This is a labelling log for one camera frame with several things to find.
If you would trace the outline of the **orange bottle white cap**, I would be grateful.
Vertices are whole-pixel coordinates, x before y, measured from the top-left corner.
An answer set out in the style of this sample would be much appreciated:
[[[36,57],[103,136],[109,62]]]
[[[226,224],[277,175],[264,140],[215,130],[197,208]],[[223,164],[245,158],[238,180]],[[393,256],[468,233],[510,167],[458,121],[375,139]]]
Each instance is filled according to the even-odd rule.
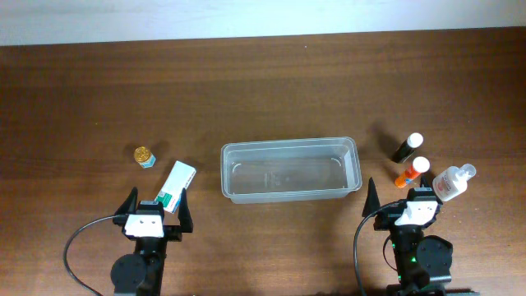
[[[431,163],[426,157],[418,156],[413,160],[411,165],[395,179],[394,185],[398,188],[406,187],[416,177],[427,172],[430,167]]]

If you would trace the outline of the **white green medicine box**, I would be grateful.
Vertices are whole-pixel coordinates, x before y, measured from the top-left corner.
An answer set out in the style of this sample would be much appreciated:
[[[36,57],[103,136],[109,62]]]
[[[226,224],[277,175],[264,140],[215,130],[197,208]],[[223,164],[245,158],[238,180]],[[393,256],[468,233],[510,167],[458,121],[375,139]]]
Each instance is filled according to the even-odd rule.
[[[181,161],[176,161],[155,201],[160,202],[164,210],[174,213],[180,203],[182,190],[187,190],[196,175],[196,169]]]

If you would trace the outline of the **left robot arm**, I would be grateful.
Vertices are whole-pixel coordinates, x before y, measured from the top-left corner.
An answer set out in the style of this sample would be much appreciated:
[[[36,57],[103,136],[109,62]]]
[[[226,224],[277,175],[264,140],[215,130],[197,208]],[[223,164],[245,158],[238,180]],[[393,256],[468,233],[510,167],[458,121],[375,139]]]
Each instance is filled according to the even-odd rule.
[[[138,189],[131,190],[113,217],[122,234],[135,243],[134,251],[118,258],[112,266],[110,278],[115,295],[161,294],[168,243],[180,242],[184,234],[193,232],[185,190],[180,195],[178,220],[179,225],[166,225],[163,204],[138,201]]]

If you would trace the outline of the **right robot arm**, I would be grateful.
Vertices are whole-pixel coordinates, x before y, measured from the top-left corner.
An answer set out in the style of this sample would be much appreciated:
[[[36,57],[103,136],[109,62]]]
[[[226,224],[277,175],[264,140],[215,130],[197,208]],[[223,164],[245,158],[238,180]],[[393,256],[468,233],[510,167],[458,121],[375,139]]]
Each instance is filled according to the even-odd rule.
[[[362,227],[374,219],[375,231],[389,233],[398,284],[386,287],[387,295],[445,295],[451,282],[453,245],[424,230],[436,221],[443,205],[426,181],[409,189],[406,198],[381,205],[373,179],[368,181],[367,199],[362,211]]]

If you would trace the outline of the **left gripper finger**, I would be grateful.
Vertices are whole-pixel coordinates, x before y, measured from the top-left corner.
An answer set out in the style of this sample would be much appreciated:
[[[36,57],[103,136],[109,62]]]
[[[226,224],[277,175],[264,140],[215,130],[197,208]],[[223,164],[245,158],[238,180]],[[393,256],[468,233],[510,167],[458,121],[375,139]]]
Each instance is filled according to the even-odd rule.
[[[130,215],[136,212],[138,189],[134,187],[126,200],[115,211],[115,215]]]
[[[188,206],[187,190],[182,189],[180,195],[180,202],[178,206],[178,220],[179,220],[179,232],[180,233],[192,233],[194,224],[191,217],[191,212]]]

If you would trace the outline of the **black bottle white cap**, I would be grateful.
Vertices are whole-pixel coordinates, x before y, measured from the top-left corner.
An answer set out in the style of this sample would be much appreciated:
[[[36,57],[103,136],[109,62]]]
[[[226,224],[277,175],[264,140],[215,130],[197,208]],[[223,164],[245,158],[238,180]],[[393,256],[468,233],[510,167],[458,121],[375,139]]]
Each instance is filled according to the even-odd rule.
[[[403,163],[423,143],[423,135],[419,132],[410,134],[392,155],[391,160],[395,163]]]

